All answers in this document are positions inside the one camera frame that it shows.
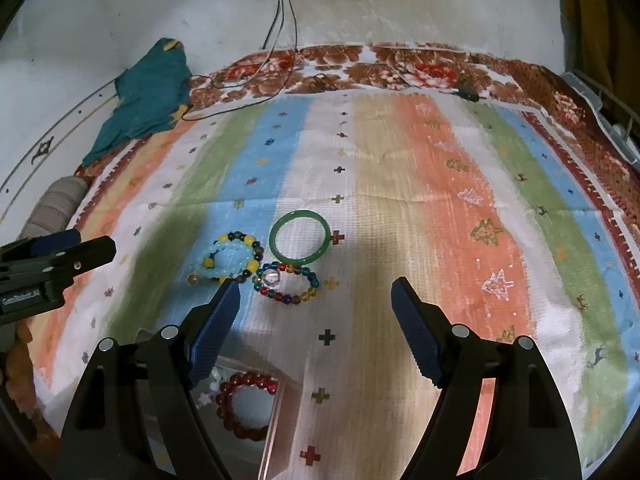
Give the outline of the green jade bangle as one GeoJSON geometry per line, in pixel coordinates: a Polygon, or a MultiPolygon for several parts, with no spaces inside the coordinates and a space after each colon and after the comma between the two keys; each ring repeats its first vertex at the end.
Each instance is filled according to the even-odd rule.
{"type": "Polygon", "coordinates": [[[284,263],[306,266],[322,258],[331,245],[329,221],[320,212],[295,209],[282,214],[270,229],[270,252],[284,263]]]}

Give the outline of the grey striped pillow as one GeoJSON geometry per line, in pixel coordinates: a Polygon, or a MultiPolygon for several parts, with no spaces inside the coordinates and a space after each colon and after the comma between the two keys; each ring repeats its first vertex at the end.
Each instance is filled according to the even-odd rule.
{"type": "Polygon", "coordinates": [[[18,239],[34,238],[61,232],[87,195],[92,179],[68,176],[54,181],[35,204],[18,239]]]}

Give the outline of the teal cloth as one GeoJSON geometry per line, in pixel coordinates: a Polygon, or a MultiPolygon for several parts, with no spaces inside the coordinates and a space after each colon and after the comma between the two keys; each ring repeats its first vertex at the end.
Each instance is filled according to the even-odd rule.
{"type": "Polygon", "coordinates": [[[81,165],[88,167],[131,140],[174,128],[189,107],[191,78],[182,42],[157,40],[115,79],[117,105],[81,165]]]}

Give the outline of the striped colourful mat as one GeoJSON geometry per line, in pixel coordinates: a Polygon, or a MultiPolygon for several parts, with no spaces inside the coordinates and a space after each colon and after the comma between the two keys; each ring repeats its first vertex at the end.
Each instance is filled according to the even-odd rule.
{"type": "Polygon", "coordinates": [[[317,254],[320,287],[285,306],[250,285],[224,354],[303,389],[288,479],[396,479],[437,391],[390,306],[420,297],[481,337],[536,341],[562,393],[585,474],[639,404],[635,230],[574,136],[498,104],[443,94],[290,96],[184,124],[96,179],[77,217],[113,263],[78,278],[32,324],[43,416],[60,430],[98,341],[130,342],[209,300],[198,259],[241,231],[278,254],[317,254]]]}

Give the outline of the black charger plug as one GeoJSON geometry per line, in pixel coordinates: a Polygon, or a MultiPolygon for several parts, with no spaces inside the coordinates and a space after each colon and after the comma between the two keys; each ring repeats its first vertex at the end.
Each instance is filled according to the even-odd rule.
{"type": "Polygon", "coordinates": [[[480,95],[478,94],[478,92],[474,88],[469,87],[466,84],[456,84],[454,86],[454,94],[460,99],[464,99],[465,101],[473,103],[476,103],[480,100],[480,95]]]}

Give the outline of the mustard hanging garment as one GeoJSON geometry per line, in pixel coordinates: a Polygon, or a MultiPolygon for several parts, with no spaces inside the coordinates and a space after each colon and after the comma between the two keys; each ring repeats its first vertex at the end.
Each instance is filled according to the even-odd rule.
{"type": "Polygon", "coordinates": [[[578,68],[639,110],[639,0],[577,0],[578,68]]]}

